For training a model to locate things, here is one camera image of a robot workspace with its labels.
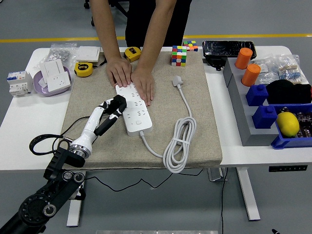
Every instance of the yellow floor line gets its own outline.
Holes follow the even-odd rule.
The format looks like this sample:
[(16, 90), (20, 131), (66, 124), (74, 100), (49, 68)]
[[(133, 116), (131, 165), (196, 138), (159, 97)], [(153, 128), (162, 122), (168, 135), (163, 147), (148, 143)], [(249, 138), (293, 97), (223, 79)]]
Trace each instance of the yellow floor line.
[[(228, 38), (305, 38), (312, 37), (312, 33), (298, 34), (227, 34), (227, 35), (184, 35), (184, 39), (228, 39)], [(30, 39), (0, 39), (0, 43), (19, 42), (45, 42), (45, 41), (84, 41), (98, 40), (98, 37), (89, 38), (30, 38)], [(125, 37), (117, 37), (117, 40), (125, 40)]]

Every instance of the purple plate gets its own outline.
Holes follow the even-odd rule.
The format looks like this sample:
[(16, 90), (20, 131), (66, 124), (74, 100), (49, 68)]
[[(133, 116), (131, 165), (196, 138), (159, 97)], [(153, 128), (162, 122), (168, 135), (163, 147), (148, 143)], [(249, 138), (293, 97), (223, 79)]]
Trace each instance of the purple plate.
[[(64, 68), (64, 71), (68, 73), (68, 77), (69, 77), (70, 82), (72, 82), (72, 80), (70, 78), (69, 70), (66, 67), (63, 67), (63, 68)], [(41, 85), (39, 85), (39, 81), (42, 78), (43, 78), (43, 76), (42, 76), (41, 71), (38, 71), (35, 74), (35, 76), (34, 76), (34, 87), (35, 87), (35, 90), (36, 90), (37, 93), (39, 93), (41, 95), (44, 95), (46, 97), (53, 96), (53, 95), (56, 95), (56, 94), (64, 93), (66, 90), (69, 89), (69, 87), (67, 87), (67, 88), (64, 88), (64, 89), (60, 89), (60, 90), (55, 90), (55, 91), (49, 92), (48, 91), (48, 86), (42, 88)]]

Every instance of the yellow tape measure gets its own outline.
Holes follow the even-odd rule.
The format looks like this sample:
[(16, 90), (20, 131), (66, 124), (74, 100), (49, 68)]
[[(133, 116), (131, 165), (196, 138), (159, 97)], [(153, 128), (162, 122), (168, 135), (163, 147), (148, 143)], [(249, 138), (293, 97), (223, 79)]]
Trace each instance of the yellow tape measure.
[(79, 77), (88, 77), (93, 72), (93, 64), (90, 62), (78, 62), (75, 65), (75, 74)]
[(137, 47), (129, 47), (125, 50), (124, 56), (129, 62), (136, 61), (141, 56), (141, 50)]

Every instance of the white cable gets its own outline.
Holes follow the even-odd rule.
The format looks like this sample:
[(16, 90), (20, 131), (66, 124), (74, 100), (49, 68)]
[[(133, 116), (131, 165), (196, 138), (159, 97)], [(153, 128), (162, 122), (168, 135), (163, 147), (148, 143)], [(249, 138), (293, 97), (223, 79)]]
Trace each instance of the white cable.
[[(181, 90), (180, 84), (177, 85), (183, 101), (189, 111), (188, 117), (180, 118), (175, 124), (174, 136), (172, 137), (169, 145), (167, 146), (163, 155), (155, 153), (151, 147), (147, 144), (143, 131), (140, 132), (140, 136), (146, 146), (146, 148), (156, 157), (162, 158), (164, 166), (172, 173), (180, 173), (185, 165), (189, 155), (189, 148), (192, 141), (192, 138), (196, 131), (196, 120), (192, 117), (191, 109), (187, 103), (183, 92)], [(180, 145), (179, 149), (175, 152), (177, 145)], [(180, 152), (182, 156), (180, 160), (176, 160), (175, 156)]]

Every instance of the black pants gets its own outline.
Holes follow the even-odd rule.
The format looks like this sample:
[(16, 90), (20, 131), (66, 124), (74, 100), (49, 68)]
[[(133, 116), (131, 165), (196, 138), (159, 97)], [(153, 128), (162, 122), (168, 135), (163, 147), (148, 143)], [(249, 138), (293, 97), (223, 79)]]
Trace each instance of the black pants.
[[(181, 45), (192, 0), (177, 0), (163, 46)], [(130, 0), (126, 27), (127, 46), (142, 47), (155, 10), (155, 0)]]

